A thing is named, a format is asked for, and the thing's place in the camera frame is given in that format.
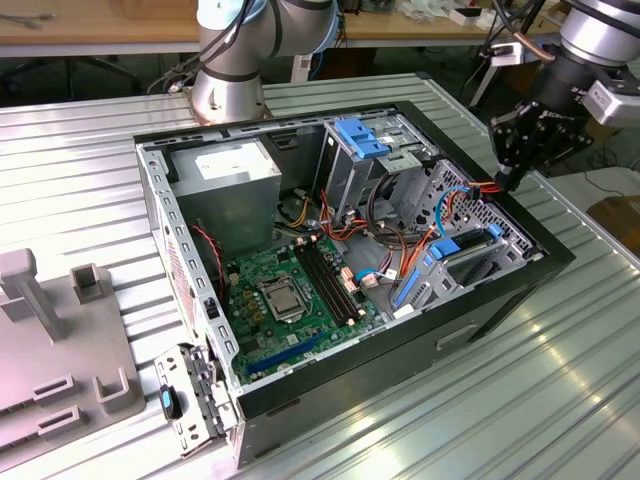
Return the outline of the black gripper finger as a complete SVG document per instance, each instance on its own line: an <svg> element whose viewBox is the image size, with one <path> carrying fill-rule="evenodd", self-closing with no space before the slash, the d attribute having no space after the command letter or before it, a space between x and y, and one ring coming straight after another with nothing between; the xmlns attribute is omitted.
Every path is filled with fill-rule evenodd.
<svg viewBox="0 0 640 480"><path fill-rule="evenodd" d="M515 190L533 168L537 122L537 102L521 102L514 110L490 120L491 146L499 165L494 182L502 191Z"/></svg>
<svg viewBox="0 0 640 480"><path fill-rule="evenodd" d="M528 134L521 136L518 166L523 172L537 170L547 174L552 167L593 143L584 126L575 121L538 120Z"/></svg>

